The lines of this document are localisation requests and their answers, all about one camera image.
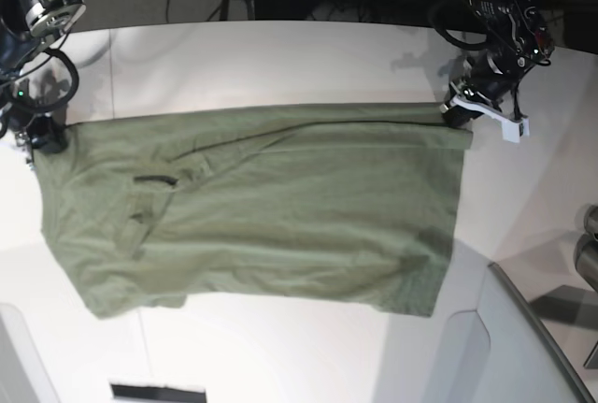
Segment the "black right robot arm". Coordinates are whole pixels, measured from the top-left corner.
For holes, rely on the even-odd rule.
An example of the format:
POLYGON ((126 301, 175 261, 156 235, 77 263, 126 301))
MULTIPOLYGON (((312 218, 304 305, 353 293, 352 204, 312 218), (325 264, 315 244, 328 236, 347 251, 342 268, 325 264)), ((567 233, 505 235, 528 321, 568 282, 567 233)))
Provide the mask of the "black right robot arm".
POLYGON ((1 135, 13 134, 16 149, 31 168, 35 151, 66 149, 64 126, 53 114, 74 97, 79 75, 69 57, 53 44, 67 40, 85 10, 83 0, 1 0, 1 135), (60 61, 70 75, 65 94, 51 103, 28 94, 26 78, 43 65, 23 69, 40 54, 60 61))

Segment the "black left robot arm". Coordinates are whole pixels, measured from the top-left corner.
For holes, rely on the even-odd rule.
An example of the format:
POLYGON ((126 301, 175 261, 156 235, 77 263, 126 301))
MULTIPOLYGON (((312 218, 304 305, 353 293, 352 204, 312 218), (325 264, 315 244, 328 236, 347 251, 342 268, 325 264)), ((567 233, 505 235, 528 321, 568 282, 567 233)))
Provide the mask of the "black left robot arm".
POLYGON ((548 24, 532 0, 439 0, 428 12, 434 30, 465 52, 460 74, 449 83, 441 106, 445 123, 461 128, 481 116, 501 126, 506 141, 530 134, 521 111, 519 87, 536 66, 548 67, 554 41, 548 24), (460 3, 481 24, 485 38, 469 43, 453 37, 440 21, 441 9, 460 3))

